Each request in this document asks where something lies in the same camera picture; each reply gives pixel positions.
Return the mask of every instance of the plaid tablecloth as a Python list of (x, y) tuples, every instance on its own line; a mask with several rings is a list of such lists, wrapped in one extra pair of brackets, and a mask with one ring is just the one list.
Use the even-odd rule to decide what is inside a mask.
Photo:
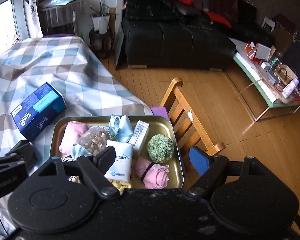
[[(55, 124), (65, 116), (152, 114), (80, 38), (27, 39), (0, 55), (0, 156), (24, 139), (10, 113), (45, 82), (63, 95), (67, 108), (33, 141), (37, 166), (49, 158)], [(6, 200), (0, 199), (0, 216), (11, 232)]]

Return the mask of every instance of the dark wooden stool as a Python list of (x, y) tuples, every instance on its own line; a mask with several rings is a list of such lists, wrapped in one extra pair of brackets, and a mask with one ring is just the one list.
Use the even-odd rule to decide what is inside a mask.
[[(111, 38), (111, 46), (109, 48), (109, 38)], [(101, 59), (109, 57), (109, 52), (113, 49), (114, 46), (114, 37), (112, 30), (109, 28), (105, 34), (100, 34), (99, 31), (94, 31), (92, 29), (89, 33), (90, 46), (92, 52)], [(101, 41), (101, 49), (95, 49), (95, 41)]]

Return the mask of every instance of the chair backrest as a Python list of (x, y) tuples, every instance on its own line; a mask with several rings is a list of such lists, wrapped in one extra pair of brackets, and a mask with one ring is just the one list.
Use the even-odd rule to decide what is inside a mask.
[(181, 155), (188, 155), (190, 148), (196, 145), (200, 140), (202, 140), (203, 144), (205, 145), (207, 149), (206, 153), (209, 156), (213, 156), (221, 152), (225, 148), (225, 145), (223, 143), (217, 143), (215, 145), (212, 143), (209, 135), (200, 123), (196, 113), (189, 105), (189, 100), (186, 98), (182, 85), (183, 81), (180, 78), (174, 78), (171, 81), (168, 90), (162, 99), (162, 102), (160, 103), (160, 107), (165, 107), (169, 112), (172, 108), (174, 101), (176, 99), (178, 100), (178, 106), (170, 115), (170, 121), (173, 127), (178, 122), (184, 111), (186, 111), (188, 115), (188, 118), (186, 118), (180, 125), (180, 127), (177, 129), (177, 131), (175, 131), (177, 142), (181, 140), (181, 138), (185, 135), (185, 133), (189, 130), (189, 128), (192, 125), (195, 128), (195, 132), (191, 135), (189, 140), (186, 141), (186, 143), (181, 147)]

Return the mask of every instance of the tray rim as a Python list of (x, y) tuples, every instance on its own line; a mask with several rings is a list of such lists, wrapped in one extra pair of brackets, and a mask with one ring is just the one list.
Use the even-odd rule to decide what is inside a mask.
[[(179, 160), (179, 163), (180, 163), (180, 166), (181, 166), (181, 175), (182, 175), (182, 184), (180, 186), (180, 188), (183, 187), (184, 183), (185, 183), (185, 167), (184, 167), (184, 164), (183, 164), (183, 161), (182, 161), (182, 157), (181, 157), (181, 154), (180, 154), (180, 151), (179, 151), (179, 148), (178, 148), (178, 142), (177, 142), (177, 139), (176, 139), (176, 135), (175, 135), (175, 132), (174, 132), (174, 129), (173, 129), (173, 126), (172, 126), (172, 123), (170, 120), (166, 119), (165, 117), (161, 116), (161, 115), (140, 115), (140, 114), (127, 114), (128, 117), (130, 116), (133, 116), (133, 117), (137, 117), (137, 116), (146, 116), (146, 117), (159, 117), (160, 119), (163, 119), (165, 121), (168, 122), (168, 124), (171, 126), (172, 128), (172, 136), (173, 136), (173, 139), (174, 141), (176, 142), (176, 148), (177, 148), (177, 153), (178, 153), (178, 160)], [(104, 117), (108, 117), (109, 119), (111, 118), (111, 115), (92, 115), (92, 116), (65, 116), (63, 118), (61, 118), (57, 123), (56, 125), (54, 126), (53, 128), (53, 134), (52, 134), (52, 140), (51, 140), (51, 145), (53, 144), (53, 140), (54, 140), (54, 131), (56, 129), (56, 126), (58, 125), (59, 122), (61, 122), (62, 120), (64, 119), (67, 119), (67, 118), (96, 118), (96, 117), (101, 117), (101, 118), (104, 118)], [(52, 147), (50, 147), (50, 153), (49, 153), (49, 158), (51, 158), (51, 151), (52, 151)]]

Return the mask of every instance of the gold tray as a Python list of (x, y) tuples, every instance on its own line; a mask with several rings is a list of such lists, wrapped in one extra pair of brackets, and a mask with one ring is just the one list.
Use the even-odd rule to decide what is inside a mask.
[[(152, 136), (156, 134), (164, 134), (171, 138), (174, 144), (174, 154), (172, 158), (167, 163), (164, 164), (164, 165), (169, 165), (169, 182), (166, 188), (181, 188), (184, 180), (183, 167), (181, 164), (181, 157), (177, 147), (177, 142), (174, 136), (174, 131), (171, 123), (167, 119), (163, 118), (162, 116), (155, 116), (155, 115), (130, 115), (129, 119), (133, 129), (135, 128), (139, 120), (149, 123), (148, 137), (146, 139), (145, 146), (141, 151), (141, 157), (147, 160), (150, 159), (146, 151), (146, 145), (148, 141), (152, 138)], [(110, 120), (110, 116), (66, 117), (61, 119), (56, 124), (53, 132), (50, 157), (61, 156), (61, 153), (59, 152), (59, 146), (68, 122), (78, 121), (78, 122), (86, 123), (91, 126), (93, 125), (107, 126), (109, 124), (109, 120)], [(140, 178), (138, 178), (135, 175), (134, 168), (133, 168), (135, 162), (136, 160), (132, 161), (130, 183), (132, 184), (132, 188), (145, 188)]]

